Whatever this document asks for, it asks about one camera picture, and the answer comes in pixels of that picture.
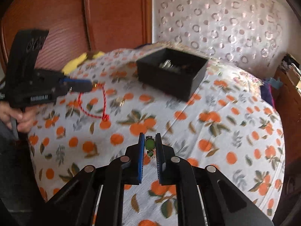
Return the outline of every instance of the tablecloth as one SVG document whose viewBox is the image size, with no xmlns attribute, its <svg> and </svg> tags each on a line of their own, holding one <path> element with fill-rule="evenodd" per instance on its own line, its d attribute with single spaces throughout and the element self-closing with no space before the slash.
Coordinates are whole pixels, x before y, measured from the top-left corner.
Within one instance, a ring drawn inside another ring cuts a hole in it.
<svg viewBox="0 0 301 226">
<path fill-rule="evenodd" d="M 40 109 L 29 141 L 45 201 L 84 166 L 105 166 L 123 155 L 140 132 L 161 133 L 177 156 L 194 166 L 213 164 L 272 219 L 285 165 L 276 110 L 250 91 L 247 73 L 216 61 L 191 100 L 179 101 L 138 81 L 135 60 L 146 53 L 115 50 L 72 72 L 73 78 L 104 83 L 109 121 L 85 115 L 76 93 Z M 118 97 L 125 100 L 121 107 L 113 104 Z M 84 94 L 82 106 L 101 116 L 101 89 Z M 146 153 L 143 169 L 141 185 L 125 185 L 123 225 L 177 225 L 175 186 L 159 185 L 156 160 Z"/>
</svg>

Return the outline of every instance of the black box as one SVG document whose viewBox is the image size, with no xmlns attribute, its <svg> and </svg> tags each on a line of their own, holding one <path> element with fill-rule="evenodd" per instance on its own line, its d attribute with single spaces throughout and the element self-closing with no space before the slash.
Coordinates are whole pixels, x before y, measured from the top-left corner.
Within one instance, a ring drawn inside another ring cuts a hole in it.
<svg viewBox="0 0 301 226">
<path fill-rule="evenodd" d="M 174 66 L 187 65 L 189 70 L 177 73 L 160 68 L 166 60 Z M 207 63 L 208 59 L 164 48 L 137 61 L 138 79 L 187 102 L 204 79 Z"/>
</svg>

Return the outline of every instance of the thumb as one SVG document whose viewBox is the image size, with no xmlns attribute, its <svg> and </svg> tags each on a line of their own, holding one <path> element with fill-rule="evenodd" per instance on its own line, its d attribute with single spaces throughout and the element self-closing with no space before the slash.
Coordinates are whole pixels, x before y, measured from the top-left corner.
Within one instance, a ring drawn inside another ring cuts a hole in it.
<svg viewBox="0 0 301 226">
<path fill-rule="evenodd" d="M 19 109 L 12 109 L 12 108 L 8 108 L 6 110 L 6 114 L 10 115 L 11 117 L 15 118 L 17 121 L 22 120 L 23 118 L 23 113 L 21 110 Z"/>
</svg>

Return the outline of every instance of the red string bracelet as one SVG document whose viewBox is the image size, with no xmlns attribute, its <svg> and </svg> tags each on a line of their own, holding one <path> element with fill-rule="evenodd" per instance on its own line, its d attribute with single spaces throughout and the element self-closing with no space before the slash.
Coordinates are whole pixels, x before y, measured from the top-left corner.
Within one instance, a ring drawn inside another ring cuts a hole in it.
<svg viewBox="0 0 301 226">
<path fill-rule="evenodd" d="M 98 87 L 101 87 L 102 88 L 102 94 L 103 94 L 103 112 L 102 112 L 102 116 L 96 116 L 96 115 L 92 115 L 90 113 L 88 113 L 87 111 L 85 111 L 82 107 L 82 103 L 81 103 L 81 98 L 82 98 L 82 93 L 80 93 L 78 95 L 78 99 L 77 99 L 77 102 L 79 104 L 79 107 L 80 109 L 82 110 L 82 112 L 84 112 L 87 116 L 90 116 L 90 117 L 93 117 L 93 118 L 96 118 L 96 119 L 102 119 L 103 121 L 108 121 L 109 120 L 109 115 L 106 114 L 106 92 L 104 90 L 104 84 L 97 84 L 95 86 L 95 88 L 98 88 Z"/>
</svg>

